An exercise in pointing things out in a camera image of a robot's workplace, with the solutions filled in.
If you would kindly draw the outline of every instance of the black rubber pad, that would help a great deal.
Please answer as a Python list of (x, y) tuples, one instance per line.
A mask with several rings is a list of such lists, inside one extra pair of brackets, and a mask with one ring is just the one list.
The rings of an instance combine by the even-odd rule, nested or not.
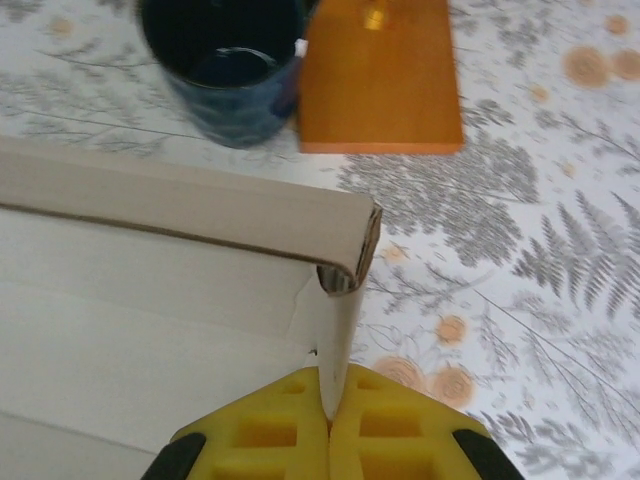
[(492, 439), (473, 430), (453, 432), (460, 448), (482, 480), (524, 480), (518, 469)]
[(164, 447), (141, 480), (186, 480), (207, 441), (202, 433), (190, 433)]

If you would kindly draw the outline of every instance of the white cardboard box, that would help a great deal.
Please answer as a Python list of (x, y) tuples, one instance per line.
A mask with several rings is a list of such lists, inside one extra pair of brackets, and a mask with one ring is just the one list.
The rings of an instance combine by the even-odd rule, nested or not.
[(93, 471), (18, 455), (13, 432), (86, 446), (87, 465), (129, 447), (124, 475), (313, 350), (332, 416), (380, 213), (362, 195), (0, 137), (2, 471)]

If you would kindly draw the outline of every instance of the table surface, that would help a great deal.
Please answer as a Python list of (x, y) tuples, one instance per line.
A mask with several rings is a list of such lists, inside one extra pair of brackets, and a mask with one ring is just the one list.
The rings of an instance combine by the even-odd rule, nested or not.
[(479, 418), (527, 478), (640, 478), (640, 0), (455, 0), (445, 157), (214, 145), (129, 3), (0, 1), (2, 133), (374, 195), (353, 361)]

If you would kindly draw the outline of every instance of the blue mug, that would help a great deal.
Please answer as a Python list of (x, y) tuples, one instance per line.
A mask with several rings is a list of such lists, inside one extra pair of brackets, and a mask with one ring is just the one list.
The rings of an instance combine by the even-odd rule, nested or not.
[(293, 114), (307, 24), (319, 0), (138, 0), (137, 17), (187, 118), (247, 148)]

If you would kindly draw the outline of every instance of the yellow foam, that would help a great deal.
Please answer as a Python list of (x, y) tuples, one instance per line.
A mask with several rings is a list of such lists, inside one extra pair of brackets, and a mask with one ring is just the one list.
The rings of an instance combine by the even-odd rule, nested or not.
[(327, 480), (318, 370), (305, 368), (178, 431), (207, 441), (187, 480)]
[(480, 480), (453, 438), (478, 422), (382, 375), (350, 365), (331, 430), (332, 480)]
[(333, 425), (299, 370), (177, 432), (207, 440), (187, 480), (481, 480), (452, 436), (475, 420), (350, 365)]

